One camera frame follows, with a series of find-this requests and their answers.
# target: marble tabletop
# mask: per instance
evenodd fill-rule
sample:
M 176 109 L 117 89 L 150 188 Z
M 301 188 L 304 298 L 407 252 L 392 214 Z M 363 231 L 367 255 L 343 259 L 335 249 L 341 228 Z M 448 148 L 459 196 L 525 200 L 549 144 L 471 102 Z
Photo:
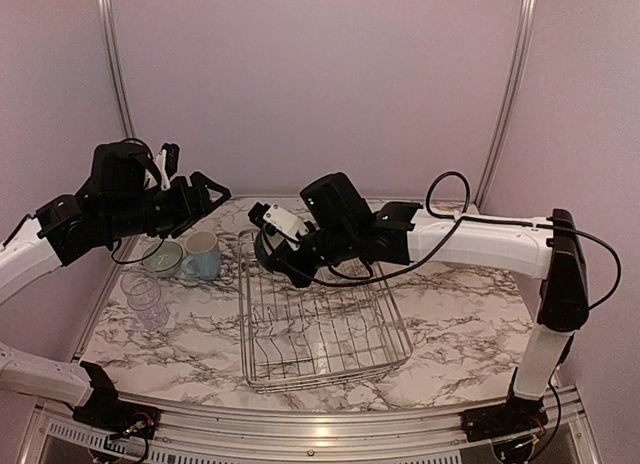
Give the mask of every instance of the marble tabletop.
M 376 382 L 254 392 L 242 372 L 237 239 L 252 228 L 247 212 L 256 201 L 308 215 L 298 198 L 232 199 L 178 239 L 214 230 L 223 256 L 220 277 L 161 280 L 171 317 L 154 332 L 140 324 L 116 284 L 82 359 L 100 364 L 121 392 L 243 409 L 411 409 L 506 394 L 531 330 L 516 284 L 505 271 L 442 263 L 389 281 L 414 346 L 402 367 Z M 376 209 L 383 201 L 370 203 Z M 131 257 L 152 242 L 140 238 Z

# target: clear plastic cup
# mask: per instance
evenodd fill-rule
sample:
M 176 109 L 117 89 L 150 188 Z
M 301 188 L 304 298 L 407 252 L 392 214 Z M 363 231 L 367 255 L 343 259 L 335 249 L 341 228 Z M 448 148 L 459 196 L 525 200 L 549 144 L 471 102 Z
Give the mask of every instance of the clear plastic cup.
M 154 276 L 133 269 L 122 276 L 120 287 L 127 297 L 127 304 L 146 329 L 156 331 L 167 323 L 169 310 L 162 300 L 162 289 Z

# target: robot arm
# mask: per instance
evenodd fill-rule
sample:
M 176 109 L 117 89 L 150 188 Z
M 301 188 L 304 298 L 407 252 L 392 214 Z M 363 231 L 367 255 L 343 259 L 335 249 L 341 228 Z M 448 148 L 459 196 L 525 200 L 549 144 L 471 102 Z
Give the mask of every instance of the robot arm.
M 547 383 L 589 313 L 586 267 L 569 212 L 556 209 L 550 218 L 532 219 L 453 213 L 443 219 L 420 204 L 391 202 L 374 213 L 342 173 L 315 181 L 301 197 L 317 228 L 277 206 L 256 204 L 249 214 L 261 229 L 256 257 L 297 287 L 319 282 L 314 277 L 319 268 L 353 258 L 411 266 L 432 256 L 433 261 L 501 268 L 541 279 L 540 309 L 507 402 L 466 411 L 462 427 L 470 441 L 477 441 L 548 422 L 542 405 Z
M 153 159 L 136 139 L 96 148 L 91 176 L 75 195 L 63 195 L 27 216 L 0 247 L 0 305 L 39 277 L 68 266 L 95 247 L 113 249 L 138 234 L 178 237 L 231 197 L 195 172 L 177 176 L 179 148 L 165 144 Z M 220 194 L 212 200 L 210 191 Z M 33 356 L 0 343 L 0 388 L 65 402 L 74 419 L 122 433 L 140 412 L 157 410 L 118 399 L 100 366 Z M 153 428 L 147 426 L 146 437 Z

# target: metal wire basket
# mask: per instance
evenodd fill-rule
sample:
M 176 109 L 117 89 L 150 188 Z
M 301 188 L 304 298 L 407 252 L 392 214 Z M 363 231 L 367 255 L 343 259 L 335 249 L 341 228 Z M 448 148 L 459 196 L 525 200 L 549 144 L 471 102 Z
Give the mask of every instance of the metal wire basket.
M 256 234 L 240 233 L 238 271 L 242 369 L 255 391 L 380 378 L 407 362 L 413 347 L 386 282 L 296 289 L 260 266 Z M 357 260 L 338 270 L 354 277 L 363 271 Z M 338 280 L 325 269 L 318 277 Z

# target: pink wall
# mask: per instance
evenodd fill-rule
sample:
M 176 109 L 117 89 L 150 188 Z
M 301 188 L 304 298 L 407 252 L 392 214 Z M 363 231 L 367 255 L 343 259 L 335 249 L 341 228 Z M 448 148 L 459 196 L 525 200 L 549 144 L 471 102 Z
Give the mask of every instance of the pink wall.
M 477 182 L 521 0 L 113 0 L 137 133 L 240 194 Z
M 539 0 L 527 74 L 485 211 L 574 213 L 624 265 L 615 298 L 592 313 L 565 366 L 605 463 L 638 462 L 640 442 L 640 0 Z M 613 264 L 585 244 L 591 298 Z
M 120 138 L 95 0 L 0 0 L 0 235 L 88 177 Z M 0 341 L 68 359 L 109 268 L 94 251 L 0 307 Z M 0 462 L 15 462 L 33 400 L 0 394 Z

